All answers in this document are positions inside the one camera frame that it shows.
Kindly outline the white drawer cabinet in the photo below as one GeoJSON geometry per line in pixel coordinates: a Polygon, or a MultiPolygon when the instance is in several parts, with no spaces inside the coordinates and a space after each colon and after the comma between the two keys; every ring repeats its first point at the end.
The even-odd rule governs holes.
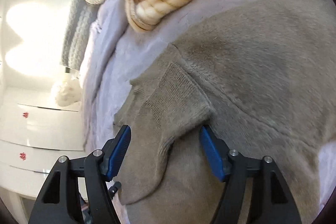
{"type": "Polygon", "coordinates": [[[1,100],[1,198],[18,223],[56,160],[85,155],[77,104],[59,107],[49,92],[7,88],[1,100]]]}

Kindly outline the grey quilted pillow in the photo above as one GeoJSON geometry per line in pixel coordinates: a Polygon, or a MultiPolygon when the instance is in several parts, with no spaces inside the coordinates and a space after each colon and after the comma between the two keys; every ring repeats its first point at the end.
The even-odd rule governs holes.
{"type": "Polygon", "coordinates": [[[72,0],[66,33],[64,36],[61,64],[80,70],[88,44],[91,24],[97,18],[99,5],[85,0],[72,0]]]}

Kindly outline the olive green knit sweater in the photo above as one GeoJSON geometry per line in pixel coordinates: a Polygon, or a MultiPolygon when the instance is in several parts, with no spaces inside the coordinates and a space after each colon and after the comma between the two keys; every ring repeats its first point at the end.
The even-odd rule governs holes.
{"type": "Polygon", "coordinates": [[[303,223],[319,210],[318,154],[335,138],[333,0],[258,0],[190,27],[131,81],[117,179],[130,223],[209,223],[223,190],[202,124],[279,166],[303,223]]]}

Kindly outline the lavender embossed bed cover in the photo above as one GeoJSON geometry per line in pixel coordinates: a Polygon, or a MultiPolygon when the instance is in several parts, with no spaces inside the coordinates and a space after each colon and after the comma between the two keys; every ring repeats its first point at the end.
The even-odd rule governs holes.
{"type": "Polygon", "coordinates": [[[92,30],[92,52],[83,78],[85,147],[100,148],[121,127],[114,116],[140,76],[166,47],[207,18],[258,0],[193,0],[167,16],[151,32],[137,33],[126,21],[124,0],[106,0],[92,30]]]}

